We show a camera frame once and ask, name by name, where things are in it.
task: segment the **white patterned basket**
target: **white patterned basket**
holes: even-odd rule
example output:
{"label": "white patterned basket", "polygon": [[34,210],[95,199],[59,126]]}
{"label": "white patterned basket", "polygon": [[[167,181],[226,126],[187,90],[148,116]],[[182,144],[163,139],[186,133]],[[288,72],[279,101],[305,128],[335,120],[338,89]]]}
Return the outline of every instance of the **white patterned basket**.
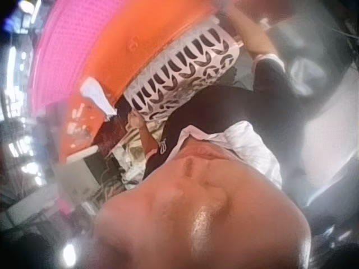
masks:
{"label": "white patterned basket", "polygon": [[233,66],[238,44],[218,19],[198,24],[166,47],[131,82],[124,96],[147,121],[169,116]]}

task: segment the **hand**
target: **hand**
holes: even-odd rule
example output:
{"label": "hand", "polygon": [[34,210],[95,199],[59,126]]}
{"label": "hand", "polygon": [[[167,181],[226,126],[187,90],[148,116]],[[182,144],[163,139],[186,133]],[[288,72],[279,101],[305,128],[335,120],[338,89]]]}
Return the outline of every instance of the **hand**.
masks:
{"label": "hand", "polygon": [[141,129],[146,125],[144,117],[135,109],[128,114],[128,125],[132,128]]}

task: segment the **lips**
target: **lips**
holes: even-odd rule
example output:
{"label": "lips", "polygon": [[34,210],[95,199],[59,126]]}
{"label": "lips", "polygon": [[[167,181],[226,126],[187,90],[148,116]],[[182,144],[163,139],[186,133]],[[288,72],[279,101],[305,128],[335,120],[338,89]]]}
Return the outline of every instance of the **lips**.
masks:
{"label": "lips", "polygon": [[175,159],[183,159],[189,156],[199,157],[205,160],[229,160],[230,157],[226,154],[220,152],[220,148],[218,150],[214,149],[217,147],[216,145],[211,145],[205,142],[199,142],[194,145],[188,145],[184,149],[182,149]]}

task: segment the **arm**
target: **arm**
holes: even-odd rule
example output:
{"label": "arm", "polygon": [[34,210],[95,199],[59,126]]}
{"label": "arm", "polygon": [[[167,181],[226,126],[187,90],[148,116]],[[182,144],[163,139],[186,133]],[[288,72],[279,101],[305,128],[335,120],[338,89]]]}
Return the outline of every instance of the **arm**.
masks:
{"label": "arm", "polygon": [[144,149],[145,156],[148,157],[147,155],[149,153],[158,149],[158,143],[156,139],[153,138],[150,131],[148,130],[147,125],[141,127],[139,131],[140,131],[142,148]]}
{"label": "arm", "polygon": [[244,46],[253,59],[260,54],[277,54],[277,50],[267,34],[242,11],[233,4],[229,4],[223,11],[230,19],[237,34],[242,37]]}
{"label": "arm", "polygon": [[140,131],[141,144],[146,157],[148,157],[147,155],[149,153],[158,149],[156,139],[148,130],[145,119],[138,111],[132,110],[130,112],[128,115],[128,123],[130,126],[137,128]]}

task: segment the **skin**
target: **skin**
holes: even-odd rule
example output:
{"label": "skin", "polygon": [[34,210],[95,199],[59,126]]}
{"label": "skin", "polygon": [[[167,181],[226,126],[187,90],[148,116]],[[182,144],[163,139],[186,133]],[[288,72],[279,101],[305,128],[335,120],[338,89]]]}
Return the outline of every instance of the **skin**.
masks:
{"label": "skin", "polygon": [[[240,10],[224,10],[253,58],[276,53]],[[146,154],[158,148],[139,113],[128,121]],[[284,193],[192,137],[138,187],[103,206],[95,236],[101,268],[305,268],[310,250],[308,223]]]}

